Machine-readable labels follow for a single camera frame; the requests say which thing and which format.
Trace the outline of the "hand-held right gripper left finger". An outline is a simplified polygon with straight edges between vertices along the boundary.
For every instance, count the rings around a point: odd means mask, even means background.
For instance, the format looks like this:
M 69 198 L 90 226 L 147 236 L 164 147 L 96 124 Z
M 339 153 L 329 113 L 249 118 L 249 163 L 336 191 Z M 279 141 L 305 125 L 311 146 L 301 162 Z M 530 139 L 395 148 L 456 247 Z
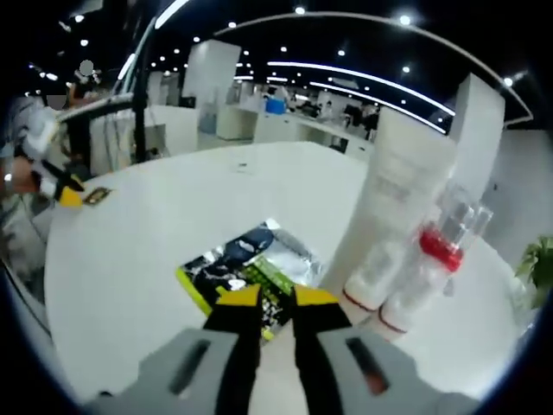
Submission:
M 246 414 L 260 363 L 259 285 L 221 295 L 204 326 L 184 329 L 139 364 L 137 380 L 88 414 Z

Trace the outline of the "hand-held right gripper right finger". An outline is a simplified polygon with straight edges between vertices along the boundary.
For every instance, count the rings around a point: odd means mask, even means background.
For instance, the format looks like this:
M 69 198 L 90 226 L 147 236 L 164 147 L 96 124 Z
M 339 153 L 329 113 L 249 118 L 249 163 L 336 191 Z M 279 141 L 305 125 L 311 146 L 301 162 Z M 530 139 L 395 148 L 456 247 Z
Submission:
M 290 305 L 295 362 L 311 414 L 471 414 L 474 399 L 441 392 L 415 361 L 354 327 L 336 297 L 296 285 Z

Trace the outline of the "person's left hand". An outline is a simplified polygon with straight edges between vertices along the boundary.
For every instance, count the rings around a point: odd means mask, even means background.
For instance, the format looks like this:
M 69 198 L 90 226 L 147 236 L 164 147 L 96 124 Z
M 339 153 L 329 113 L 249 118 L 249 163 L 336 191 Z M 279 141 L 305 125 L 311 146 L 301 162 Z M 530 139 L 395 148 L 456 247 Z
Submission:
M 13 159 L 10 168 L 11 187 L 14 193 L 29 194 L 37 193 L 39 186 L 35 182 L 31 163 L 24 157 L 18 156 Z

